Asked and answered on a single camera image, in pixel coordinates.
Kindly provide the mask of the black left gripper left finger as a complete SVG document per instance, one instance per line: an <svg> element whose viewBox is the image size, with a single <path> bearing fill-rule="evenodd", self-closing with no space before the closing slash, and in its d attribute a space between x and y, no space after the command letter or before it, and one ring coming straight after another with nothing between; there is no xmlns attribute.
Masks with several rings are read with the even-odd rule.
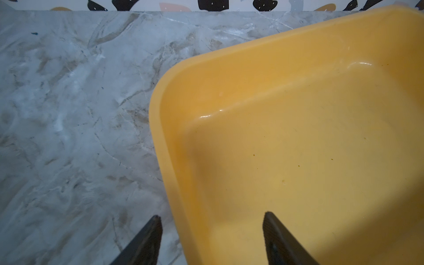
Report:
<svg viewBox="0 0 424 265"><path fill-rule="evenodd" d="M156 265L162 233L161 218L154 215L110 265Z"/></svg>

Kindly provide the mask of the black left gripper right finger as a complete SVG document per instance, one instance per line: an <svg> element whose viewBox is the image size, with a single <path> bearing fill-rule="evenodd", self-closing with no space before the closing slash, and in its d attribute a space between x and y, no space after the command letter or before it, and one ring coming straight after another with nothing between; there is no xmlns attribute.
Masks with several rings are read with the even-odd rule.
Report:
<svg viewBox="0 0 424 265"><path fill-rule="evenodd" d="M269 265L319 265L272 212L265 213L262 229Z"/></svg>

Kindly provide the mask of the yellow plastic storage box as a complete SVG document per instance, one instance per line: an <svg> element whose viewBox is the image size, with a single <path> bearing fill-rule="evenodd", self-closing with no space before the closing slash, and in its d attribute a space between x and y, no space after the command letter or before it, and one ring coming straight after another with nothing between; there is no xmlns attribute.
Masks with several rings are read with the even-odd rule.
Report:
<svg viewBox="0 0 424 265"><path fill-rule="evenodd" d="M387 6L184 60L153 143L190 265L265 265L273 212L322 265L424 262L424 14Z"/></svg>

